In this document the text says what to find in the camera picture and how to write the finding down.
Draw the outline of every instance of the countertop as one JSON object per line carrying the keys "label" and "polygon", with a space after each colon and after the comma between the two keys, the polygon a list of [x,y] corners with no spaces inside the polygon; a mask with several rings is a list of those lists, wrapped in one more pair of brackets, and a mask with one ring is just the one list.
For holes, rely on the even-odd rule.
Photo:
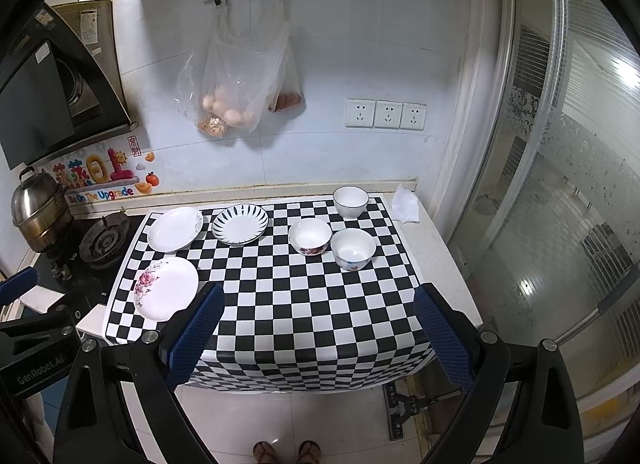
{"label": "countertop", "polygon": [[[386,202],[390,203],[393,194],[386,193],[384,197]],[[220,203],[213,202],[211,205],[217,207]],[[433,283],[452,309],[465,313],[466,317],[478,327],[482,320],[465,281],[431,218],[421,204],[419,207],[419,223],[400,224],[395,222],[395,225],[402,230],[408,248],[412,251],[425,282]],[[127,210],[127,214],[144,215],[152,209],[155,208],[136,208]],[[101,213],[94,215],[97,217],[102,216]],[[31,257],[27,256],[24,266],[33,264],[37,257],[37,253],[32,253]],[[60,293],[37,285],[22,295],[20,301],[38,313],[45,313],[47,308],[58,300],[60,296]],[[105,314],[106,307],[97,305],[78,323],[78,330],[101,337],[102,322]]]}

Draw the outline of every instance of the bowl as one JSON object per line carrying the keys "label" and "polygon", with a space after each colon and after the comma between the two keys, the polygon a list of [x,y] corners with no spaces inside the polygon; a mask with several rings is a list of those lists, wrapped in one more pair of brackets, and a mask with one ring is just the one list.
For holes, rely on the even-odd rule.
{"label": "bowl", "polygon": [[320,219],[300,219],[289,228],[289,244],[306,257],[322,253],[331,240],[331,227]]}
{"label": "bowl", "polygon": [[376,252],[376,242],[366,231],[347,228],[334,234],[331,251],[335,263],[345,271],[359,271],[369,264]]}
{"label": "bowl", "polygon": [[334,191],[334,204],[345,219],[357,219],[367,209],[369,196],[356,186],[342,186]]}

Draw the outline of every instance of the plate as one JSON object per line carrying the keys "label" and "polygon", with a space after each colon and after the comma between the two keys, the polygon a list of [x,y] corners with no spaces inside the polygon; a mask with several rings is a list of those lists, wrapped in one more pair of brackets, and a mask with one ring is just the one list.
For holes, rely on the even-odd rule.
{"label": "plate", "polygon": [[198,272],[180,257],[154,260],[133,286],[133,303],[142,316],[167,321],[186,308],[198,291]]}
{"label": "plate", "polygon": [[229,246],[253,242],[267,229],[267,212],[255,204],[236,204],[222,210],[211,223],[211,231]]}
{"label": "plate", "polygon": [[146,241],[154,251],[172,253],[193,242],[202,229],[199,209],[175,208],[163,213],[151,225]]}

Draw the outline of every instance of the sandal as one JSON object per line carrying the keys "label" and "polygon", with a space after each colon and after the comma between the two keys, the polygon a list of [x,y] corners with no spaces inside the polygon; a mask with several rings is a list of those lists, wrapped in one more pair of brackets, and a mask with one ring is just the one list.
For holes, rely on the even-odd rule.
{"label": "sandal", "polygon": [[297,464],[320,464],[322,453],[318,444],[312,440],[306,440],[298,449]]}
{"label": "sandal", "polygon": [[254,458],[258,464],[278,464],[278,455],[267,441],[255,443]]}

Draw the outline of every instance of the black and white checkered tablecloth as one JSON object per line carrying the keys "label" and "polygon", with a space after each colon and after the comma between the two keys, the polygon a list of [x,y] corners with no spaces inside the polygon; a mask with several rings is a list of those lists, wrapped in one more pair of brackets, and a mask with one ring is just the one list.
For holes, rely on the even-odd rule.
{"label": "black and white checkered tablecloth", "polygon": [[[190,383],[216,390],[335,390],[360,388],[415,371],[433,350],[414,316],[418,276],[380,195],[356,220],[345,220],[331,196],[262,203],[269,225],[258,241],[239,248],[209,230],[224,207],[203,209],[202,231],[176,256],[190,260],[200,284],[221,282],[225,312]],[[160,330],[140,316],[133,286],[151,260],[164,253],[146,242],[159,213],[147,215],[129,248],[108,303],[103,336],[135,341]],[[333,231],[355,227],[378,245],[366,268],[348,273],[330,251],[304,257],[288,242],[295,221],[317,217]]]}

